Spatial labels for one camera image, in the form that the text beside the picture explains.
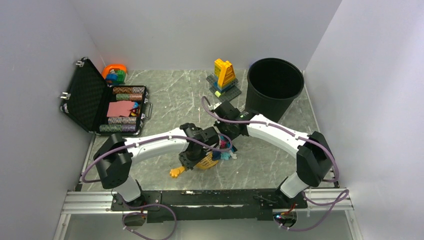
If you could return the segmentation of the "yellow slotted plastic scoop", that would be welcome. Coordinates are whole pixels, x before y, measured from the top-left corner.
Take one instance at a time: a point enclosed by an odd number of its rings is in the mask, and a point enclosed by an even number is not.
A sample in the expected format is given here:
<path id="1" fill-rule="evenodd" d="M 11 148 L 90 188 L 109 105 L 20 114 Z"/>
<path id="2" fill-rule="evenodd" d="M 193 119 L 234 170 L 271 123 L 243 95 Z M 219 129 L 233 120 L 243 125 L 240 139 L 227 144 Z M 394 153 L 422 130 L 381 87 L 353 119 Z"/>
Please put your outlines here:
<path id="1" fill-rule="evenodd" d="M 207 170 L 217 165 L 218 162 L 219 162 L 218 159 L 213 159 L 213 153 L 209 152 L 205 155 L 205 157 L 202 160 L 199 160 L 197 162 L 191 162 L 188 160 L 182 161 L 181 166 L 177 168 L 172 168 L 169 172 L 169 175 L 172 178 L 177 178 L 183 172 L 186 172 L 187 170 L 193 170 L 194 167 L 200 170 Z"/>

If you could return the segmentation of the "black ribbed waste bin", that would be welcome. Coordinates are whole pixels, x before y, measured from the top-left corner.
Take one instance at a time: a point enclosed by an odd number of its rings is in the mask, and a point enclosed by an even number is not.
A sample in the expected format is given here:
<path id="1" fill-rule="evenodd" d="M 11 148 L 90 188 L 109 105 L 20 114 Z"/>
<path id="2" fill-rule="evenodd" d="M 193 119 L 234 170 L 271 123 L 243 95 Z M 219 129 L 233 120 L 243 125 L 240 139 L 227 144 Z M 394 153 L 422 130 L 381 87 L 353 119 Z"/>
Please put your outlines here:
<path id="1" fill-rule="evenodd" d="M 245 109 L 273 122 L 281 119 L 305 84 L 302 72 L 295 65 L 273 57 L 254 62 L 246 79 Z"/>

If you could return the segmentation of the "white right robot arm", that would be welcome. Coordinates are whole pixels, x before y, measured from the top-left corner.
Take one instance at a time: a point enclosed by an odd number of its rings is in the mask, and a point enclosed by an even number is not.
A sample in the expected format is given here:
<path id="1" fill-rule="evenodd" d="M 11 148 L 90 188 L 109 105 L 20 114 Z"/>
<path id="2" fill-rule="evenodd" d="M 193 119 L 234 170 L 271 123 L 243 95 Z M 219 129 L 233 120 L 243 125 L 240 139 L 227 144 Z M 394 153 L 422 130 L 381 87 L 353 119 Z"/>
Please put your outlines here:
<path id="1" fill-rule="evenodd" d="M 221 133 L 235 139 L 240 135 L 270 143 L 296 160 L 296 170 L 277 187 L 276 203 L 288 208 L 304 190 L 327 182 L 326 175 L 339 170 L 325 137 L 320 132 L 308 134 L 287 128 L 256 111 L 239 111 L 229 101 L 211 105 L 202 100 L 206 112 L 216 119 L 215 126 Z"/>

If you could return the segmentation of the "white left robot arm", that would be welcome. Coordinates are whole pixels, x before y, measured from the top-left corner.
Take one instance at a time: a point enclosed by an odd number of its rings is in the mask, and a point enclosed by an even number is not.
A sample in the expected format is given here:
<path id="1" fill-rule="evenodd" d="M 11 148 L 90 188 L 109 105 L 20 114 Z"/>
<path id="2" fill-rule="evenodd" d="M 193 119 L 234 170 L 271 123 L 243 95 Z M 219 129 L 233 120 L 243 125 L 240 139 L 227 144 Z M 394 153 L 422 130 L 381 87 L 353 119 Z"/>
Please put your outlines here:
<path id="1" fill-rule="evenodd" d="M 181 166 L 170 171 L 170 175 L 176 178 L 208 157 L 219 143 L 220 136 L 214 127 L 202 129 L 193 123 L 140 138 L 124 138 L 114 133 L 96 153 L 95 167 L 102 187 L 114 189 L 129 209 L 137 210 L 143 205 L 144 196 L 138 181 L 130 176 L 132 165 L 177 153 Z"/>

